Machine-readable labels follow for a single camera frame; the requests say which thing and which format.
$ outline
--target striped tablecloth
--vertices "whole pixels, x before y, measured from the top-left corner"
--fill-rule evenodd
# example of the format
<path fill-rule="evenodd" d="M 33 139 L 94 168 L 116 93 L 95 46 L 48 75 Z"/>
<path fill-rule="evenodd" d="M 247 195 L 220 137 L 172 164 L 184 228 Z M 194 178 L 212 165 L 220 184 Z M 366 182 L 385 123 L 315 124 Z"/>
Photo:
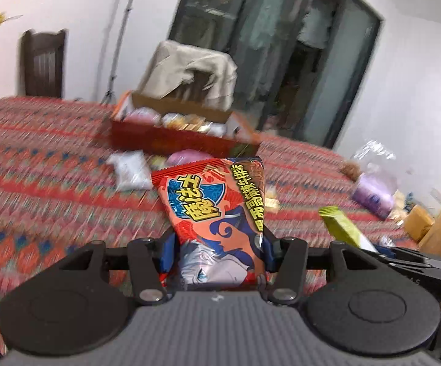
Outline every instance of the striped tablecloth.
<path fill-rule="evenodd" d="M 42 97 L 0 100 L 0 298 L 92 239 L 124 246 L 158 237 L 169 226 L 155 191 L 114 191 L 113 170 L 105 164 L 113 151 L 107 141 L 111 111 Z M 332 151 L 264 135 L 259 155 L 281 202 L 277 214 L 265 216 L 278 237 L 328 246 L 317 209 L 338 205 L 371 241 L 387 235 L 412 246 L 392 221 L 349 199 L 352 183 L 338 172 L 342 158 Z M 113 283 L 122 285 L 125 277 L 114 274 Z M 307 290 L 324 282 L 321 272 L 312 272 Z"/>

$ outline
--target tablecloth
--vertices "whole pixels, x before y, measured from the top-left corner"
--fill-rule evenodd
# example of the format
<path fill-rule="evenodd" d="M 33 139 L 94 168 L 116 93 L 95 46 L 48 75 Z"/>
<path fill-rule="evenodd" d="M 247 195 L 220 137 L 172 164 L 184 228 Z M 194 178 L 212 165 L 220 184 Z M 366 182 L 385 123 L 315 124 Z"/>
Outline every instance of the tablecloth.
<path fill-rule="evenodd" d="M 134 238 L 159 237 L 169 226 L 155 191 L 115 192 L 105 161 L 112 107 L 43 97 L 0 99 L 0 298 L 92 239 L 124 246 Z M 306 143 L 262 134 L 259 155 L 266 181 L 277 188 L 281 210 L 266 213 L 277 237 L 331 241 L 317 215 L 338 205 L 376 241 L 413 242 L 392 221 L 380 221 L 355 202 L 352 182 L 338 172 L 342 158 Z M 121 285 L 126 273 L 112 276 Z M 312 272 L 307 290 L 325 283 Z M 0 338 L 0 349 L 4 349 Z"/>

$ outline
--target white plastic packet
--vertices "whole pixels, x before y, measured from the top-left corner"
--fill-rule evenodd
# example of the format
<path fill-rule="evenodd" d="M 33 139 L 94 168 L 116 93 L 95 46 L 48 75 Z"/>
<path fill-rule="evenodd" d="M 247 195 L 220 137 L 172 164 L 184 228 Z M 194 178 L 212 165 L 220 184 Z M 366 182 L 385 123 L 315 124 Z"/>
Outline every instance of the white plastic packet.
<path fill-rule="evenodd" d="M 116 171 L 116 191 L 151 190 L 151 171 L 141 150 L 115 152 L 107 159 Z"/>

